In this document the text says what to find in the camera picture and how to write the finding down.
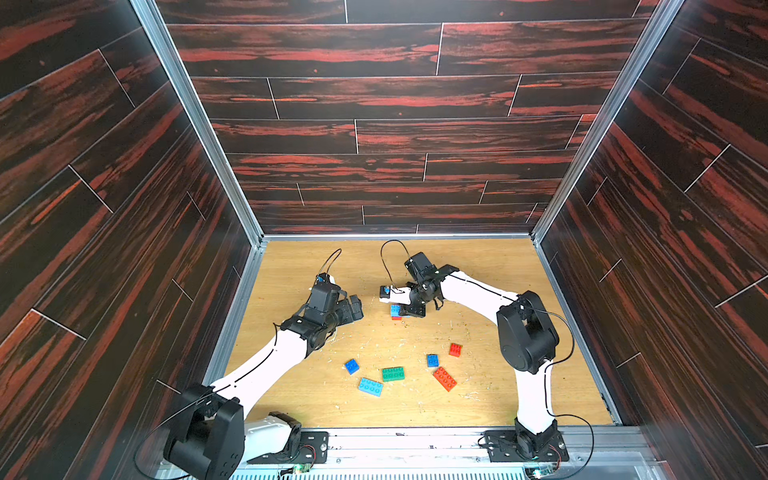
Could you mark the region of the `red long lego brick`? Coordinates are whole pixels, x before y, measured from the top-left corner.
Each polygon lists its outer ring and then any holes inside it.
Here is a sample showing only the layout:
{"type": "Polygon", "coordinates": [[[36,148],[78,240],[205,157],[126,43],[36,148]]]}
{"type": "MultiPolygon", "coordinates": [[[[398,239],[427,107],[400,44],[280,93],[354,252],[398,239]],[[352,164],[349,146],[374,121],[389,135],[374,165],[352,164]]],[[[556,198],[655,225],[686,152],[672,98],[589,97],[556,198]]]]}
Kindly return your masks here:
{"type": "Polygon", "coordinates": [[[443,367],[437,367],[433,371],[433,377],[448,392],[457,385],[457,381],[443,367]]]}

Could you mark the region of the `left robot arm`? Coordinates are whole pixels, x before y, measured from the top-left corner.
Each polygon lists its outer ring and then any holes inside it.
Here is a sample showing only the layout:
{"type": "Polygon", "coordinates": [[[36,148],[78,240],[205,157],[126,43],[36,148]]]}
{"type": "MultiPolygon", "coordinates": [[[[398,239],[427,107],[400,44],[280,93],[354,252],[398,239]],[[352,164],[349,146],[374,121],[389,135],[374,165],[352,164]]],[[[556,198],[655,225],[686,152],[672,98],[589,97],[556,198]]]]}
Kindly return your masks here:
{"type": "Polygon", "coordinates": [[[163,459],[195,479],[228,479],[259,457],[292,463],[305,449],[301,423],[272,412],[248,427],[246,417],[264,394],[342,325],[364,317],[362,303],[334,283],[316,276],[306,302],[275,327],[272,340],[228,375],[205,386],[193,384],[164,424],[169,427],[163,459]]]}

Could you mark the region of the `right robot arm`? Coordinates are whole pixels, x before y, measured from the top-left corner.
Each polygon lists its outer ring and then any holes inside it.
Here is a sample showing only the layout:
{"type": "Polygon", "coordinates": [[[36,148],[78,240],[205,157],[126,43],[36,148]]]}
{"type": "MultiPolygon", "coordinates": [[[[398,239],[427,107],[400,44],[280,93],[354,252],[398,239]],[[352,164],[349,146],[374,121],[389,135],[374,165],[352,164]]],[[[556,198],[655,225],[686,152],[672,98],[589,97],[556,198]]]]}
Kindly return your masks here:
{"type": "Polygon", "coordinates": [[[498,331],[503,359],[515,370],[518,409],[511,447],[493,446],[522,461],[555,462],[569,458],[552,412],[551,379],[559,335],[541,298],[532,291],[507,292],[473,279],[460,269],[436,267],[419,252],[405,262],[412,280],[404,287],[383,287],[380,300],[398,304],[407,316],[423,317],[426,306],[446,301],[490,320],[498,331]]]}

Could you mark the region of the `small red lego right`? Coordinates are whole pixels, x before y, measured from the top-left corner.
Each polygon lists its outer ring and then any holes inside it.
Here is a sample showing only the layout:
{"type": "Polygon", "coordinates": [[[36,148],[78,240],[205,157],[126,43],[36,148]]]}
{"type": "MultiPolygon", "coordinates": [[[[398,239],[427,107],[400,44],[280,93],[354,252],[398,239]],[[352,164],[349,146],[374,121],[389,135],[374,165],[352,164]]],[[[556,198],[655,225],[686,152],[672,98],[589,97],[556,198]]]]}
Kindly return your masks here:
{"type": "Polygon", "coordinates": [[[448,354],[452,357],[459,358],[462,353],[462,346],[456,343],[452,343],[449,347],[448,354]]]}

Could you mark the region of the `green long lego brick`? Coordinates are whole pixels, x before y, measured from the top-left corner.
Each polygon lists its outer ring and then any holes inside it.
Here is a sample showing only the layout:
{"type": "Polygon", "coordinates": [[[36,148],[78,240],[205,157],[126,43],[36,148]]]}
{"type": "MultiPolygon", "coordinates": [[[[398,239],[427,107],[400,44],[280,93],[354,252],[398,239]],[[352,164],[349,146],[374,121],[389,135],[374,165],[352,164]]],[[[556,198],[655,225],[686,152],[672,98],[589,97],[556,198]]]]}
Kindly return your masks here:
{"type": "Polygon", "coordinates": [[[403,367],[387,367],[381,370],[383,382],[402,381],[406,378],[403,367]]]}

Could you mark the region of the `light blue lego front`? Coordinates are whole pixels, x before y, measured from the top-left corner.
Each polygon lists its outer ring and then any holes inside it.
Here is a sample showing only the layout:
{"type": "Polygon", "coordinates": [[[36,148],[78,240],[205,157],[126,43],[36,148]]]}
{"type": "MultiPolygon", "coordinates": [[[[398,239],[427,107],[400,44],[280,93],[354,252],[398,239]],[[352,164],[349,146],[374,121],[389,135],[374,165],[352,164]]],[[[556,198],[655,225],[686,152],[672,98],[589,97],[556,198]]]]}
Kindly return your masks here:
{"type": "Polygon", "coordinates": [[[366,394],[380,397],[383,392],[383,384],[368,378],[361,378],[358,384],[358,389],[366,394]]]}

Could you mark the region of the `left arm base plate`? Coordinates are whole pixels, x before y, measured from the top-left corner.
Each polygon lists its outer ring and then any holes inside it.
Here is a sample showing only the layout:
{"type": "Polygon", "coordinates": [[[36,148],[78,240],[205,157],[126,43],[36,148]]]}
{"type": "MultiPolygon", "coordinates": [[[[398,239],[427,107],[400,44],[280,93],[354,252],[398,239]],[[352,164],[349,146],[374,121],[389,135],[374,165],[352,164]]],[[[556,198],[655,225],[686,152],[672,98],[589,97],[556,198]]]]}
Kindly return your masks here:
{"type": "Polygon", "coordinates": [[[304,431],[293,436],[280,452],[267,453],[247,461],[250,465],[325,464],[328,458],[329,433],[327,431],[304,431]]]}

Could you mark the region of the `aluminium front rail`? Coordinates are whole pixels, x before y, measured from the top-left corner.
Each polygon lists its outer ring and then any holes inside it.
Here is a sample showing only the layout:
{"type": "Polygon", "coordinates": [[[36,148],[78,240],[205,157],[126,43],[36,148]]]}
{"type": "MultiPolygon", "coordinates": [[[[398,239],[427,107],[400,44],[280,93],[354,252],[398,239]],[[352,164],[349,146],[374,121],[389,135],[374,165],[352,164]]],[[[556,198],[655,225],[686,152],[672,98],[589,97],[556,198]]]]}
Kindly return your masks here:
{"type": "Polygon", "coordinates": [[[484,427],[307,429],[329,433],[317,465],[241,464],[234,479],[667,479],[636,427],[564,426],[563,463],[492,463],[484,427]]]}

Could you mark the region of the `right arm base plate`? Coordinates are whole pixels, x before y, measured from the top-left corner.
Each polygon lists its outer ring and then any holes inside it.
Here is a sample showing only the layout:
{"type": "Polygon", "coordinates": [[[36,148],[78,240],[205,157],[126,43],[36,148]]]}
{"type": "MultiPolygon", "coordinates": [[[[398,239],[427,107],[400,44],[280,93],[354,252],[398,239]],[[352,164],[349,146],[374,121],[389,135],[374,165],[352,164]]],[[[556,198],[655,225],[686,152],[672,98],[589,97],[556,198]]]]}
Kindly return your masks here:
{"type": "Polygon", "coordinates": [[[563,463],[570,459],[558,430],[533,434],[527,430],[487,430],[478,439],[492,463],[543,462],[563,463]]]}

